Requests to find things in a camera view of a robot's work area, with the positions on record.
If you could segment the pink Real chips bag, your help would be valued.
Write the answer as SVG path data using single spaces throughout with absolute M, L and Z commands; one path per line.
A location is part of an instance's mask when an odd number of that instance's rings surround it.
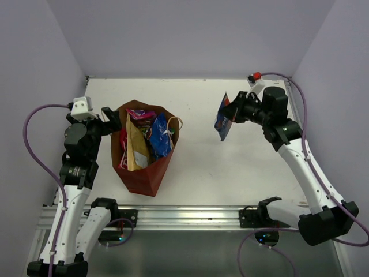
M 127 170 L 127 131 L 123 128 L 119 135 L 119 143 L 122 149 L 122 157 L 118 167 Z

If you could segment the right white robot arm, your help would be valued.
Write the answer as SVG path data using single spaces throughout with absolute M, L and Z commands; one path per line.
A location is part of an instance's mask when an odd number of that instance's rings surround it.
M 288 96 L 280 87 L 267 87 L 262 99 L 240 91 L 219 113 L 234 123 L 251 121 L 285 160 L 306 197 L 308 208 L 289 208 L 280 197 L 259 202 L 257 220 L 271 226 L 279 220 L 300 231 L 311 246 L 345 235 L 358 216 L 355 202 L 347 202 L 331 186 L 311 153 L 303 147 L 302 129 L 288 118 Z

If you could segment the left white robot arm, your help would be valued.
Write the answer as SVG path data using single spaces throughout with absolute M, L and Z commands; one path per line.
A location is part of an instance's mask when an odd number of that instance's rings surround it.
M 98 171 L 97 156 L 101 139 L 121 130 L 119 112 L 102 109 L 108 118 L 104 122 L 91 108 L 78 110 L 69 104 L 66 119 L 62 167 L 55 175 L 32 151 L 28 142 L 26 118 L 24 143 L 31 157 L 48 172 L 58 185 L 58 205 L 48 240 L 36 261 L 28 264 L 28 276 L 86 276 L 88 258 L 106 226 L 119 222 L 120 213 L 114 199 L 98 198 L 89 210 L 87 220 L 80 223 L 86 201 L 92 191 Z

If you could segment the small dark blue snack bag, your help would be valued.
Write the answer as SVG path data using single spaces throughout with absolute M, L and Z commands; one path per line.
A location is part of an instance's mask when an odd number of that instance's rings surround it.
M 230 101 L 228 95 L 227 93 L 225 93 L 221 100 L 216 120 L 214 122 L 214 128 L 217 131 L 221 141 L 224 141 L 226 139 L 228 132 L 232 126 L 232 122 L 220 112 L 224 107 L 226 107 L 229 104 Z

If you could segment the red paper bag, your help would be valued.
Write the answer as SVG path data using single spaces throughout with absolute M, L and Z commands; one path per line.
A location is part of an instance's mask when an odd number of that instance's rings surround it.
M 131 100 L 118 108 L 119 118 L 123 127 L 126 126 L 127 109 L 152 110 L 158 114 L 163 113 L 166 120 L 169 122 L 168 126 L 175 130 L 172 140 L 173 144 L 176 145 L 179 139 L 180 129 L 183 126 L 180 118 L 171 114 L 164 107 L 149 105 L 137 100 Z M 136 171 L 120 169 L 119 163 L 122 160 L 123 149 L 121 147 L 119 137 L 119 132 L 114 132 L 111 135 L 111 160 L 114 170 L 129 192 L 154 197 L 157 194 L 160 184 L 165 176 L 165 172 L 167 171 L 168 165 L 171 161 L 172 154 L 175 150 L 172 149 L 168 156 L 160 158 L 144 169 Z

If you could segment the purple candy bag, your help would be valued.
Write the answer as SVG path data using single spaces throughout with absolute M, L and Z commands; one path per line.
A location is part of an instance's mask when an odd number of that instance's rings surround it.
M 126 109 L 126 112 L 138 125 L 151 125 L 156 119 L 156 113 L 152 110 Z

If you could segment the aluminium mounting rail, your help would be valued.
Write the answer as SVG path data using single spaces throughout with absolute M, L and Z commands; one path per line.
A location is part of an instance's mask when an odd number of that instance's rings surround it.
M 311 213 L 309 208 L 293 205 L 289 201 L 276 201 L 268 205 L 271 219 L 279 226 L 297 228 L 300 215 Z M 199 206 L 199 205 L 121 205 L 118 215 L 111 217 L 107 208 L 85 206 L 73 215 L 77 230 L 87 221 L 108 223 L 111 219 L 126 218 L 134 223 L 135 231 L 238 231 L 264 228 L 266 223 L 256 219 L 257 206 Z M 37 230 L 50 230 L 57 212 L 56 205 L 44 207 L 36 225 Z

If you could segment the tan popcorn chips bag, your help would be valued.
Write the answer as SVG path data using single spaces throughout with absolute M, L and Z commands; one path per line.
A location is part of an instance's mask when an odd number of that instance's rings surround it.
M 151 155 L 144 134 L 133 124 L 131 116 L 126 116 L 127 131 L 127 169 L 136 171 L 148 167 Z

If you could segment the green snack bag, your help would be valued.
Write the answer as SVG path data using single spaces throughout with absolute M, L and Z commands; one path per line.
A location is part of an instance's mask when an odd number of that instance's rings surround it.
M 151 126 L 150 125 L 140 125 L 138 129 L 142 132 L 145 137 L 150 137 Z

